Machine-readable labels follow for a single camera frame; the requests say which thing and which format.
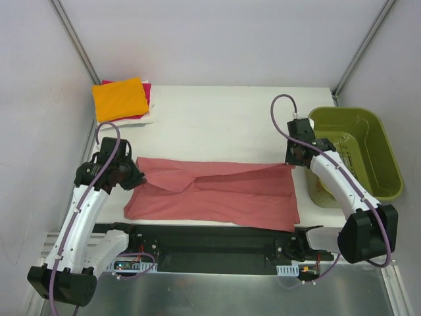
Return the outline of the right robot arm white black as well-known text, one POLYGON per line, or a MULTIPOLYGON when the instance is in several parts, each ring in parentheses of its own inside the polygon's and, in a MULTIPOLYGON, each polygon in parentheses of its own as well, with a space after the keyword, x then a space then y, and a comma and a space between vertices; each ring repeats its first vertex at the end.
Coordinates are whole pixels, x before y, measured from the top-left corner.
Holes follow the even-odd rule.
POLYGON ((345 217, 342 227, 317 227, 306 231, 296 243, 297 255, 312 259, 320 250, 337 252, 349 263, 366 261, 384 268, 395 250, 398 213, 383 205, 356 180, 341 160, 335 146, 318 139, 307 118, 287 124, 286 163, 306 167, 333 194, 345 217))

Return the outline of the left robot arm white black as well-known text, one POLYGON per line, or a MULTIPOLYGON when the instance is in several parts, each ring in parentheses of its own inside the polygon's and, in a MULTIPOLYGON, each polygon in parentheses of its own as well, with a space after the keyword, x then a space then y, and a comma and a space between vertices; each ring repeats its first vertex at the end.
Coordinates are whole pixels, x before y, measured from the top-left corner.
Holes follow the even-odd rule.
POLYGON ((103 138, 100 150, 76 171, 72 205, 53 249, 42 265, 30 267, 27 274, 42 298, 84 307, 108 264, 120 253, 131 256, 138 251, 139 240, 130 224, 111 224, 92 249, 88 242, 112 189, 120 186, 130 191, 144 182, 129 141, 103 138))

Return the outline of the salmon pink polo shirt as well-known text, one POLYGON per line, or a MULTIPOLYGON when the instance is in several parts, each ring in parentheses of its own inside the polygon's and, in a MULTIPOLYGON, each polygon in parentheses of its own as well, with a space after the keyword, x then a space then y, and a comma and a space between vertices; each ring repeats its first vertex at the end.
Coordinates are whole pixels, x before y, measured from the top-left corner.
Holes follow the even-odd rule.
POLYGON ((193 220, 292 232, 300 217, 285 163, 191 162, 139 157, 146 183, 135 188, 124 216, 193 220))

